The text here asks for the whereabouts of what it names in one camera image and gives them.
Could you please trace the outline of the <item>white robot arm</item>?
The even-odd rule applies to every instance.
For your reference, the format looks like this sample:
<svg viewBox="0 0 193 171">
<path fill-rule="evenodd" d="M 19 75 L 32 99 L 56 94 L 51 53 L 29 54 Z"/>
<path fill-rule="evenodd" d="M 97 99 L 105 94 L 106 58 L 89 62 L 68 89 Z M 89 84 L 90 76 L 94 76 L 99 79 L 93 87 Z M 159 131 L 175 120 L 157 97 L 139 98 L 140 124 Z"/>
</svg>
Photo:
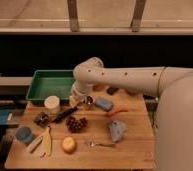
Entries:
<svg viewBox="0 0 193 171">
<path fill-rule="evenodd" d="M 144 95 L 155 112 L 154 171 L 193 171 L 193 68 L 106 68 L 92 57 L 75 66 L 73 77 L 77 101 L 97 84 Z"/>
</svg>

